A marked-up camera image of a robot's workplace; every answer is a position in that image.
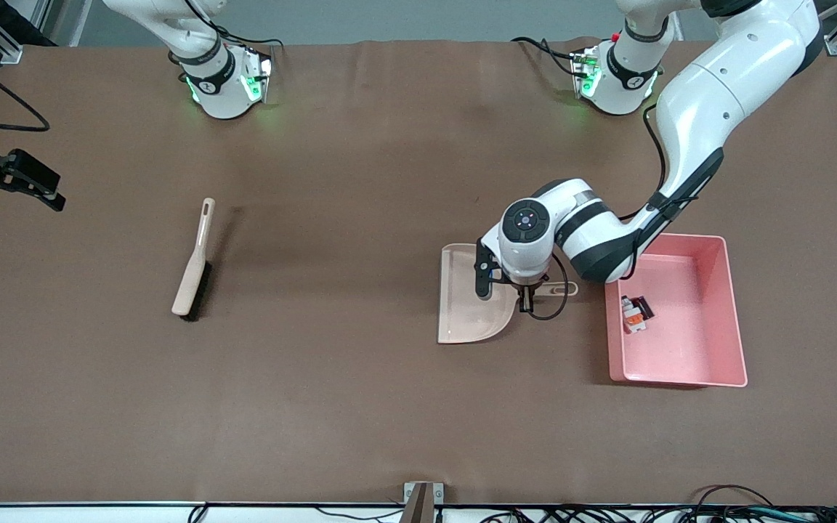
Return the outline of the pink plastic bin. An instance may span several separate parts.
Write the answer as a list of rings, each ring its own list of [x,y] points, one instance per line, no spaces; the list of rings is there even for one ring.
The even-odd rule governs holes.
[[[621,296],[644,296],[647,330],[623,330]],[[628,280],[604,289],[609,375],[618,383],[744,387],[746,362],[727,244],[662,234]]]

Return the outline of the white electronic component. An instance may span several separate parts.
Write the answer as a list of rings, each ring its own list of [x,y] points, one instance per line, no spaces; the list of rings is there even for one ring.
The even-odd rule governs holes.
[[[647,330],[647,315],[645,314],[644,296],[621,296],[623,330],[632,334]]]

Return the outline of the brown table cover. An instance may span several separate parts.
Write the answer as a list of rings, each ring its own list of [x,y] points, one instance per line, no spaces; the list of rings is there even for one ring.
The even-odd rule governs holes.
[[[604,292],[437,344],[440,248],[581,177],[655,188],[640,115],[581,104],[528,46],[287,46],[233,121],[162,49],[30,49],[0,131],[64,211],[0,193],[0,502],[684,502],[741,484],[837,504],[837,57],[735,129],[672,234],[727,242],[748,385],[609,378]],[[216,201],[197,321],[172,314]]]

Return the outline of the grey metal bracket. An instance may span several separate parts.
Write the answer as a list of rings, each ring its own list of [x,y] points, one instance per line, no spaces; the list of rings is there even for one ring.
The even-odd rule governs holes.
[[[445,502],[445,484],[442,482],[406,482],[403,484],[402,493],[404,506],[410,503],[416,493],[419,496],[418,504],[432,503],[433,506],[441,506]]]

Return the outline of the beige plastic dustpan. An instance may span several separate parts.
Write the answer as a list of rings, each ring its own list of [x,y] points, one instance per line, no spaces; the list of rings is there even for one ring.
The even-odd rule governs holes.
[[[488,301],[474,292],[475,244],[452,243],[441,250],[437,341],[471,344],[497,336],[519,311],[519,291],[494,283]],[[535,291],[534,304],[578,294],[574,282],[545,282]]]

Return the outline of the grey metal post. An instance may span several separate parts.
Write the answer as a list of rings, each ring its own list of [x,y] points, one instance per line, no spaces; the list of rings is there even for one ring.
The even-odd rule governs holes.
[[[79,46],[94,2],[44,0],[42,33],[57,46]]]

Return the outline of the beige brush black bristles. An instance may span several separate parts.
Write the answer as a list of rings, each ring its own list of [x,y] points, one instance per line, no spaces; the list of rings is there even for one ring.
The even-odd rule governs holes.
[[[199,318],[211,275],[211,262],[207,259],[207,245],[209,244],[215,205],[215,199],[203,199],[193,252],[184,268],[182,281],[179,282],[171,306],[172,314],[189,323],[193,323]]]

